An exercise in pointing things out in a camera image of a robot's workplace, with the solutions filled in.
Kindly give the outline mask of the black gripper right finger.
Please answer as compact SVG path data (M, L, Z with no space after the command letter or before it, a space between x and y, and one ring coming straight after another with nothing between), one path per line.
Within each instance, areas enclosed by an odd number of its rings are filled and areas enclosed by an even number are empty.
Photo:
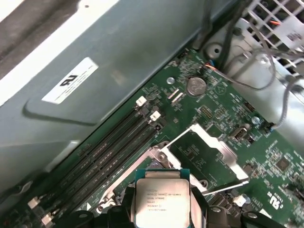
M273 220L261 213L247 211L236 218L225 208L211 206L203 193L193 184L190 185L191 228L272 228Z

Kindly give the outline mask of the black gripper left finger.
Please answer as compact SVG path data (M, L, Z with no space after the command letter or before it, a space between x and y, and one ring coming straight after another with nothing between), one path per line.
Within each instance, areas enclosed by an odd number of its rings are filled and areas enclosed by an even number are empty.
M134 228L131 219L132 205L135 201L135 188L127 187L120 206L114 206L95 217L91 212L75 212L71 215L72 228Z

